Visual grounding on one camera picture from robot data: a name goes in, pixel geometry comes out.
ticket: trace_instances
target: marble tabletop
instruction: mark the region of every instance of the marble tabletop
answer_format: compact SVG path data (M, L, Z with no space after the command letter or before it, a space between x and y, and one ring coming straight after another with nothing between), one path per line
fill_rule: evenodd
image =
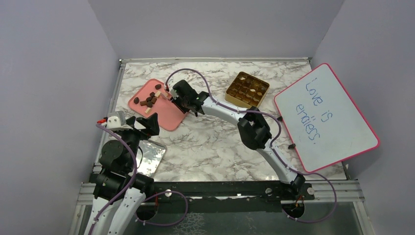
M225 91L241 71L251 74L270 84L270 89L260 105L263 112L278 116L274 96L311 71L307 61L264 61L264 62L139 62L127 63L116 103L116 111L124 111L127 118L139 114L128 107L130 98L151 78L165 81L175 70L191 68L201 72L216 98L225 100ZM197 74L183 71L170 80L175 83L185 79L197 91L206 91L203 80ZM265 117L271 133L278 131L278 125ZM160 129L160 134L151 140L167 146L158 169L156 181L246 181L278 180L277 175L265 159L256 151L245 147L237 128L216 117L187 115L175 131ZM285 157L298 170L304 169L283 126L276 141ZM318 171L330 180L346 179L341 164L335 164ZM320 180L319 176L306 176L307 180Z

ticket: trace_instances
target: white wall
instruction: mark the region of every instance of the white wall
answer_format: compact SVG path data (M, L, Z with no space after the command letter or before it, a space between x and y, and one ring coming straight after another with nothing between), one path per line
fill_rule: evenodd
M0 1L0 234L67 234L118 60L87 0Z
M311 57L343 0L89 0L120 58Z
M345 0L312 66L328 62L379 135L349 161L377 235L414 234L415 1Z

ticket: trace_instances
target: marble surface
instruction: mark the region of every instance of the marble surface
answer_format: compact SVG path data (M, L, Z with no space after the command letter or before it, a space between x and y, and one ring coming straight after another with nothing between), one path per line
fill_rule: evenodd
M132 111L127 102L151 78L165 81L175 70L191 68L201 72L209 82L212 93L225 101L225 91L240 71L244 71L270 83L270 90L260 105L260 110L278 115L274 96L311 71L308 62L176 62L176 63L127 63L116 103L116 111L127 117L139 114ZM197 74L183 71L170 80L175 83L185 79L197 91L207 91ZM265 117L271 133L278 131L272 119ZM265 159L256 151L245 147L236 127L212 116L187 115L172 132L161 128L160 135L151 140L167 146L154 179L156 181L246 181L278 180ZM300 171L304 171L291 144L285 127L277 145L285 157ZM341 164L320 170L331 180L346 179ZM319 176L306 176L307 180L320 180Z

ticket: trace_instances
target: cable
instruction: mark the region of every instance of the cable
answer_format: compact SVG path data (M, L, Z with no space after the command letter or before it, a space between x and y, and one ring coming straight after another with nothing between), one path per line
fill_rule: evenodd
M100 215L105 211L105 209L111 205L119 196L121 196L129 187L131 184L133 184L134 180L136 179L136 174L137 174L137 160L136 160L136 155L134 154L134 152L132 151L132 149L128 146L128 144L121 139L121 137L119 137L118 135L116 135L114 132L112 132L111 130L107 129L106 127L102 126L101 124L97 123L96 126L107 132L108 134L110 134L111 136L113 136L114 138L116 138L130 153L131 157L133 158L133 175L131 176L130 181L128 181L127 185L117 194L115 195L107 204L105 204L102 209L100 209L98 211L98 214L96 214L95 218L93 219L95 222L98 221L98 218L100 217ZM88 235L92 234L93 228L95 226L95 223L93 223L91 225L90 231L88 232Z
M151 225L161 226L161 227L173 226L173 225L176 225L176 224L182 222L184 220L184 218L186 217L186 215L187 215L187 211L189 209L189 203L187 202L186 197L181 192L177 192L177 191L164 191L164 192L159 192L159 193L154 194L151 197L146 198L143 202L146 202L146 201L148 201L148 200L150 200L150 199L152 199L154 197L157 197L157 196L162 195L162 194L165 194L165 193L175 193L175 194L180 195L184 199L184 202L186 203L186 208L184 210L183 216L179 220L177 220L176 222L169 223L169 224L159 224L159 223L153 223L153 222L143 221L143 220L141 220L141 219L138 218L137 213L136 213L135 214L136 215L136 218L137 218L136 222L139 221L139 222L144 223L144 224L151 224Z
M207 88L207 92L209 93L209 97L212 99L212 101L213 102L215 102L216 104L218 104L219 106L222 106L222 107L224 107L224 108L226 108L226 109L229 109L229 110L231 110L231 111L233 111L233 112L238 112L236 109L234 109L234 108L232 108L232 107L229 107L229 106L227 106L227 105L225 105L225 104L222 104L222 103L220 103L219 101L217 101L217 100L215 100L214 98L213 98L213 95L212 95L212 92L210 91L210 87L209 87L209 84L208 84L208 81L206 80L206 78L199 72L199 71L197 71L197 70L194 70L194 69L188 69L188 68L184 68L184 69L179 69L179 70L176 70L176 71L174 71L173 73L171 73L170 74L170 76L167 78L167 80L166 80L166 83L165 83L165 85L166 85L166 87L168 88L168 85L167 85L167 83L168 83L168 81L170 80L170 78L174 75L174 74L176 74L176 73L178 73L178 72L180 72L180 71L192 71L192 72L195 72L195 73L197 73L204 81L205 81L205 84L206 84L206 88ZM278 158L278 160L284 165L284 167L286 167L287 169L289 169L290 171L292 171L292 172L294 172L294 173L297 173L297 174L300 174L300 175L305 175L305 176L307 176L307 175L318 175L318 176L320 176L320 177L322 177L324 180L326 180L327 182L328 182L328 184L331 186L331 188L332 188L332 190L333 190L333 193L334 193L334 206L333 206L333 209L329 212L329 214L327 214L325 217L323 217L323 218L321 218L321 219L318 219L318 220L302 220L302 219L298 219L298 218L293 218L293 217L291 217L290 215L288 215L284 210L284 213L286 213L287 214L287 217L288 218L290 218L290 219L292 219L292 220L294 220L294 221L296 221L296 222L300 222L300 223L307 223L307 224L309 224L309 223L318 223L318 222L321 222L321 221L324 221L324 220L326 220L326 219L328 219L333 213L334 213L334 211L336 210L336 208L337 208L337 193L336 193L336 190L335 190L335 188L334 188L334 186L333 186L333 184L329 181L329 179L327 179L325 176L323 176L323 175L321 175L321 174L319 174L319 173L316 173L316 172L313 172L313 173L302 173L302 172L299 172L298 170L295 170L295 169L293 169L293 168L291 168L291 167L289 167L288 166L288 164L287 163L285 163L283 160L282 160L282 158L278 155L278 153L274 150L274 148L273 148L273 143L274 143L274 141L280 136L280 134L281 134L281 131L282 131L282 127L281 127L281 124L279 123L279 121L277 120L277 118L275 117L275 116L273 116L273 115L271 115L271 114L268 114L268 113L264 113L264 112L261 112L261 111L254 111L254 110L244 110L244 111L239 111L240 113L255 113L255 114L262 114L262 115L266 115L266 116L269 116L269 117L271 117L272 119L274 119L275 120L275 122L278 124L278 133L277 133L277 135L271 140L271 142L270 142L270 148L272 149L272 151L274 152L274 154L276 155L276 157Z

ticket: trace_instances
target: white board with red border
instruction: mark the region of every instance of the white board with red border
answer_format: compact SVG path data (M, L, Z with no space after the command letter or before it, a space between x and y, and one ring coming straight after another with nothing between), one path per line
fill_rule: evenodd
M274 101L307 172L379 146L378 136L329 64L319 65Z

